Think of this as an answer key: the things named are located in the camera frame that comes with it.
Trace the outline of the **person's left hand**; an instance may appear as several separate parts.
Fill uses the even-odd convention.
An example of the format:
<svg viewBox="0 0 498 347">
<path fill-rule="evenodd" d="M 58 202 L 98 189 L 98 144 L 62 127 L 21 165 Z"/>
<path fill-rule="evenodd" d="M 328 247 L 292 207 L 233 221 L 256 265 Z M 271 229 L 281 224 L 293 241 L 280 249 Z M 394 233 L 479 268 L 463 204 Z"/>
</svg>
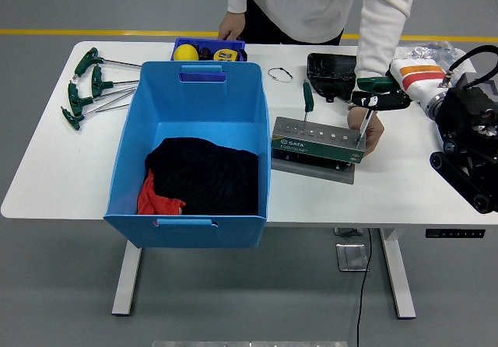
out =
<svg viewBox="0 0 498 347">
<path fill-rule="evenodd" d="M 352 130 L 360 130 L 363 119 L 368 110 L 363 107 L 351 107 L 347 116 L 347 124 Z M 369 156 L 377 147 L 381 136 L 384 133 L 384 126 L 375 111 L 370 116 L 369 124 L 366 127 L 366 151 L 364 156 Z"/>
</svg>

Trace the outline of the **person's right hand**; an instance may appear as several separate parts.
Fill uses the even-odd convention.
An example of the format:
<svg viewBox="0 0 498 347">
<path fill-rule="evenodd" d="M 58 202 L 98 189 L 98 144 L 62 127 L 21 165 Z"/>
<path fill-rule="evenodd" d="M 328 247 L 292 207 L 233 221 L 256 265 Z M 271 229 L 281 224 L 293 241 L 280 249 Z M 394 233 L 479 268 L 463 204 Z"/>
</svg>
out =
<svg viewBox="0 0 498 347">
<path fill-rule="evenodd" d="M 245 27 L 245 14 L 227 12 L 219 24 L 218 40 L 237 40 Z"/>
</svg>

